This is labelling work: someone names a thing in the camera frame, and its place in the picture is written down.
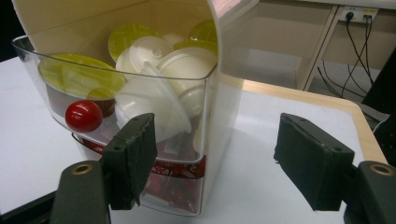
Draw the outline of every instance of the floor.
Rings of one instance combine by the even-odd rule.
[[[265,82],[278,86],[295,89],[295,71],[300,59],[297,57],[253,50],[250,54],[246,79]],[[370,69],[373,80],[379,70]],[[361,104],[366,92],[371,88],[367,73],[361,66],[357,66],[349,77],[346,64],[322,62],[316,72],[309,91],[333,97],[342,97],[361,107],[370,127],[373,129],[379,121],[388,117]]]

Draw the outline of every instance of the black plug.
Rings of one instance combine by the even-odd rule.
[[[346,14],[346,22],[350,22],[355,14],[353,12],[348,12]]]

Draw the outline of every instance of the red ball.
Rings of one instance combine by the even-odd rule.
[[[81,100],[67,107],[64,118],[71,130],[78,133],[89,133],[102,124],[103,115],[96,103]]]

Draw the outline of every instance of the white table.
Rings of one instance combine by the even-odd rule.
[[[50,117],[19,59],[0,63],[0,85],[0,211],[5,213],[56,190],[61,171],[83,157],[70,132]],[[343,223],[343,210],[313,212],[275,163],[280,112],[310,119],[355,150],[355,164],[363,160],[349,112],[244,91],[205,212],[178,217],[141,206],[112,212],[113,223]]]

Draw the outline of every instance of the power outlet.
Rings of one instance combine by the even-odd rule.
[[[341,13],[339,21],[347,20],[347,13],[353,12],[352,22],[361,22],[366,23],[367,17],[371,16],[371,21],[374,20],[376,13],[378,12],[378,8],[373,7],[344,7],[344,11]]]

